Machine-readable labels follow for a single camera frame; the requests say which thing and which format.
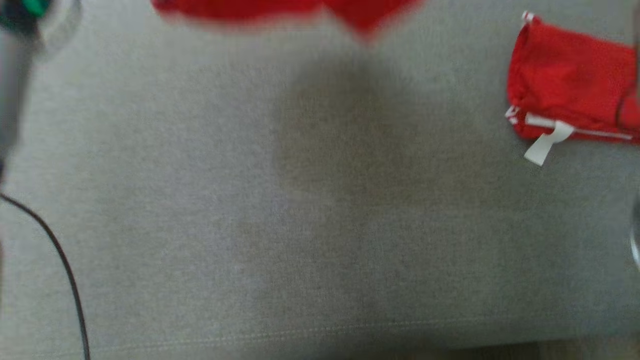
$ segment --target white fabric label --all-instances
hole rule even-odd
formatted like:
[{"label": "white fabric label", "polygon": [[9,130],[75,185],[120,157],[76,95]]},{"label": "white fabric label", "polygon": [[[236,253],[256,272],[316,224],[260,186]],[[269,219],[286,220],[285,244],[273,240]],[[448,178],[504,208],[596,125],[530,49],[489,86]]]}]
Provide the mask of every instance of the white fabric label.
[{"label": "white fabric label", "polygon": [[555,123],[556,126],[554,132],[549,135],[541,135],[524,154],[525,159],[538,166],[542,166],[549,154],[549,151],[551,151],[551,146],[555,143],[565,141],[575,131],[573,126],[565,122],[555,121]]}]

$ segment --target gray fabric surface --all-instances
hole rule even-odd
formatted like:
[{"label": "gray fabric surface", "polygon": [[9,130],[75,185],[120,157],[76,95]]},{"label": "gray fabric surface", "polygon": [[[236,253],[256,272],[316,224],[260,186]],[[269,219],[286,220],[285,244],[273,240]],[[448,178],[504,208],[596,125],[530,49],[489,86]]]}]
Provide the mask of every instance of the gray fabric surface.
[{"label": "gray fabric surface", "polygon": [[[6,191],[59,234],[98,360],[638,331],[638,148],[567,142],[538,168],[503,116],[523,10],[629,41],[631,7],[431,0],[363,46],[330,19],[203,31],[88,1]],[[0,357],[79,359],[59,259],[0,216]]]}]

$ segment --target floor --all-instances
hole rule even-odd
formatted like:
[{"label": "floor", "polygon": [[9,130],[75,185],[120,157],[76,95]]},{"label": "floor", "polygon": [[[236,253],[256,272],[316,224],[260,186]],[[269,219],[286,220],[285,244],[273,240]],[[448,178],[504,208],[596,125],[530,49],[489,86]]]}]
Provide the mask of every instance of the floor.
[{"label": "floor", "polygon": [[374,360],[640,360],[640,335],[546,341],[452,352],[380,354],[367,358]]}]

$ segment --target green light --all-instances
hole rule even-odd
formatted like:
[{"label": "green light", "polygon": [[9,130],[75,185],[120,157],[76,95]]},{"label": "green light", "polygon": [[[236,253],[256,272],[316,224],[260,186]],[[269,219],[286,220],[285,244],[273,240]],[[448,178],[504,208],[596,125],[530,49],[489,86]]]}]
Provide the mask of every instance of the green light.
[{"label": "green light", "polygon": [[43,17],[49,8],[49,0],[22,0],[22,4],[32,15]]}]

